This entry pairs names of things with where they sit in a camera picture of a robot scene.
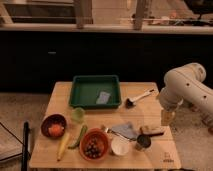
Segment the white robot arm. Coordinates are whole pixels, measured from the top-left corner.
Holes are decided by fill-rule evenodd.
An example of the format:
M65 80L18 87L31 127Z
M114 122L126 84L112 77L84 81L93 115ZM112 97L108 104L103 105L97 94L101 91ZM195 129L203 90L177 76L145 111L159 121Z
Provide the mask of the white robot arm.
M203 112L202 122L213 128L213 89L203 84L205 78L206 70L199 63L173 68L164 75L165 87L158 95L162 124L169 125L175 110L188 101Z

